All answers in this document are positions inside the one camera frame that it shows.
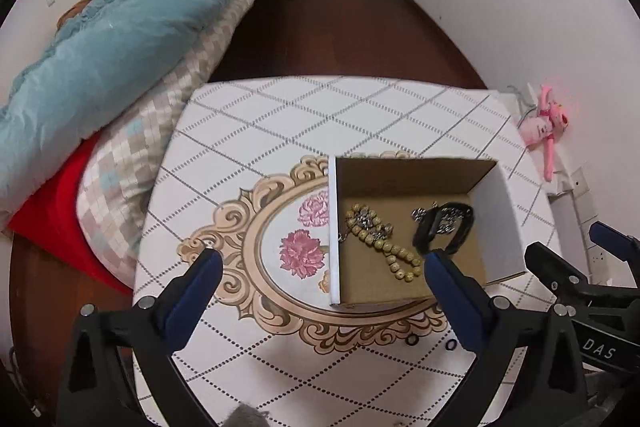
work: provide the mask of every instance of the gray fuzzy object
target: gray fuzzy object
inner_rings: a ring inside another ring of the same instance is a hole
[[[241,403],[225,420],[222,427],[270,427],[267,422],[268,412],[258,411],[250,405]]]

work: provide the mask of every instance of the black ring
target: black ring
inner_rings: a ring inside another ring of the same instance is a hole
[[[410,334],[407,338],[405,338],[404,340],[407,345],[409,346],[415,346],[415,344],[417,344],[418,342],[420,342],[420,337],[418,335],[416,335],[415,333]]]

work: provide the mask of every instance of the patterned tablecloth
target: patterned tablecloth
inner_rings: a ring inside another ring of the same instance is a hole
[[[554,220],[508,111],[486,90],[384,78],[286,77],[196,90],[166,153],[146,217],[135,300],[158,295],[204,246],[225,276],[175,363],[220,422],[240,401],[290,427],[426,425],[474,356],[436,305],[375,313],[329,306],[327,155],[495,158],[526,245],[560,253]],[[488,288],[546,310],[529,274]],[[417,346],[404,339],[421,336]],[[514,354],[485,421],[499,415]],[[136,368],[148,417],[165,425]]]

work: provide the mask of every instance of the blue gripper pad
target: blue gripper pad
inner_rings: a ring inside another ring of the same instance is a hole
[[[447,315],[460,344],[466,350],[479,354],[488,340],[482,314],[436,253],[430,252],[423,257],[424,278]]]
[[[191,333],[222,280],[222,256],[217,250],[209,251],[211,255],[206,261],[199,264],[200,258],[198,258],[183,276],[189,276],[191,270],[196,269],[196,275],[164,320],[164,343],[169,353],[180,351],[187,345]]]
[[[589,238],[620,261],[631,261],[638,257],[638,252],[630,238],[600,221],[596,221],[589,228]]]

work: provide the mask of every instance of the pink plush toy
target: pink plush toy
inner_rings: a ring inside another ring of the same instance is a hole
[[[544,140],[545,180],[550,182],[554,173],[554,146],[556,139],[569,125],[569,119],[562,105],[553,99],[551,87],[540,88],[538,113],[533,118],[526,118],[520,124],[520,135],[527,147]]]

